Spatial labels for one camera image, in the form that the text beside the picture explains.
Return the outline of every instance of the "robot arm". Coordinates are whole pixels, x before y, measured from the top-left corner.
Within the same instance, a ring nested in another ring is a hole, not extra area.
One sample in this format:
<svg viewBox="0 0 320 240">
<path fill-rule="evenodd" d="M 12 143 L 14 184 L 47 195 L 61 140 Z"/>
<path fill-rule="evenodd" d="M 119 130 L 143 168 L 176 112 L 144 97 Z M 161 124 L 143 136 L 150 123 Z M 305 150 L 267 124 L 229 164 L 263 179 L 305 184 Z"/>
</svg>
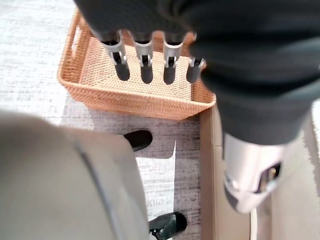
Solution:
<svg viewBox="0 0 320 240">
<path fill-rule="evenodd" d="M 194 59 L 205 59 L 201 79 L 217 96 L 227 199 L 240 213 L 258 206 L 277 186 L 287 145 L 296 138 L 312 102 L 320 97 L 320 2 L 75 3 L 124 81 L 130 71 L 120 30 L 131 32 L 145 83 L 152 81 L 152 32 L 164 32 L 166 84 L 174 81 L 184 35 L 197 34 L 190 53 Z"/>
</svg>

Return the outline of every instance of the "black caster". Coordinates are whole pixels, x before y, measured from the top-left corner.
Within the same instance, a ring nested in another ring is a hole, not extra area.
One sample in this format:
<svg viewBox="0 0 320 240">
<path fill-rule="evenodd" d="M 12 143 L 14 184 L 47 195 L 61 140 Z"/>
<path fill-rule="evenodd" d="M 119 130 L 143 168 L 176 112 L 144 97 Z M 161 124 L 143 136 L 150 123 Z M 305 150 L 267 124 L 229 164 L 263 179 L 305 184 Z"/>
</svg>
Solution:
<svg viewBox="0 0 320 240">
<path fill-rule="evenodd" d="M 173 238 L 185 231 L 186 228 L 186 217 L 177 211 L 158 216 L 149 221 L 149 234 L 156 240 Z"/>
<path fill-rule="evenodd" d="M 134 152 L 148 147 L 153 138 L 151 132 L 147 130 L 138 130 L 123 135 L 130 143 Z"/>
</svg>

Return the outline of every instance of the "wicker basket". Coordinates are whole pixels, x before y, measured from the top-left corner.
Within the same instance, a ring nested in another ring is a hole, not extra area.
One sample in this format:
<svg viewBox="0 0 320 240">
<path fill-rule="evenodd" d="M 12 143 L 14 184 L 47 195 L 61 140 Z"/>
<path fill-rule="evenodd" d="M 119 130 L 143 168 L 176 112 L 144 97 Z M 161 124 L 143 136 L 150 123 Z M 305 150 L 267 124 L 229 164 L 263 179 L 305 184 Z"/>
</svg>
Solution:
<svg viewBox="0 0 320 240">
<path fill-rule="evenodd" d="M 212 107 L 216 98 L 198 80 L 186 80 L 189 64 L 188 35 L 176 68 L 175 81 L 163 81 L 164 57 L 160 33 L 155 34 L 153 53 L 153 81 L 141 80 L 140 65 L 128 33 L 124 33 L 130 79 L 118 79 L 115 67 L 102 44 L 93 37 L 81 14 L 77 11 L 61 58 L 58 79 L 76 100 L 87 107 L 172 120 L 182 120 Z"/>
</svg>

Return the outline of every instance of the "white cable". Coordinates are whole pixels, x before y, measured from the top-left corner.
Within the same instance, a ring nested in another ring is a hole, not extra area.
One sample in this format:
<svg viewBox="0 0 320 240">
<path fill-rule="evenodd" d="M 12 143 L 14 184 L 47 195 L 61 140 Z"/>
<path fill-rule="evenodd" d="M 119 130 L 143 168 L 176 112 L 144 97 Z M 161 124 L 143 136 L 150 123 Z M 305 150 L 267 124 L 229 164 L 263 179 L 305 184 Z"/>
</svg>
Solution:
<svg viewBox="0 0 320 240">
<path fill-rule="evenodd" d="M 258 238 L 258 215 L 257 209 L 250 212 L 250 240 L 257 240 Z"/>
</svg>

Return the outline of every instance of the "floor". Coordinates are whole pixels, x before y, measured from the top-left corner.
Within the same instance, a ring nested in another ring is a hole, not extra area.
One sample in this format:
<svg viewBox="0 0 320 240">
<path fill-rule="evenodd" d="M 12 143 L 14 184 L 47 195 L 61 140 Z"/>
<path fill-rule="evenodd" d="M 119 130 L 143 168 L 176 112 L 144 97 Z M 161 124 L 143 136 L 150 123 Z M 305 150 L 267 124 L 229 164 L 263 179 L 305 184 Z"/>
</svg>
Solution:
<svg viewBox="0 0 320 240">
<path fill-rule="evenodd" d="M 148 217 L 181 211 L 189 226 L 176 239 L 199 239 L 199 119 L 177 122 L 100 112 L 75 102 L 57 80 L 74 11 L 72 0 L 0 2 L 0 109 L 114 134 L 149 129 L 154 140 L 136 155 Z"/>
</svg>

